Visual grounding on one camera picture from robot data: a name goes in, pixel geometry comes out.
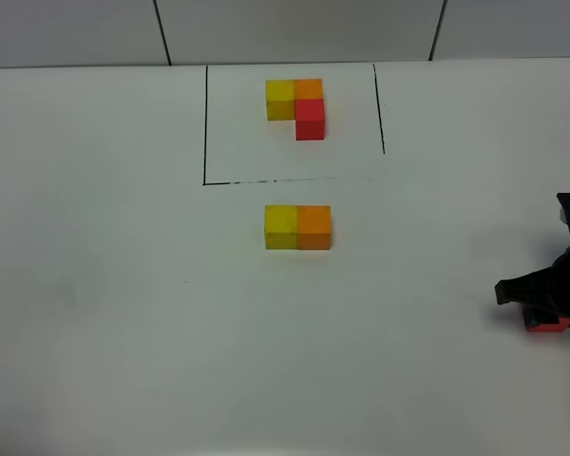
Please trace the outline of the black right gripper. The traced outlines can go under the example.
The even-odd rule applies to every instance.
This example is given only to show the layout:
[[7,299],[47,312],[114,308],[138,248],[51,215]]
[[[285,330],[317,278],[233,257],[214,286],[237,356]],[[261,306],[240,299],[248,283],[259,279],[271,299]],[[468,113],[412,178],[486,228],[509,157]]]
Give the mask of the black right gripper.
[[500,280],[495,293],[499,305],[524,305],[525,327],[559,326],[558,315],[570,316],[570,246],[550,267]]

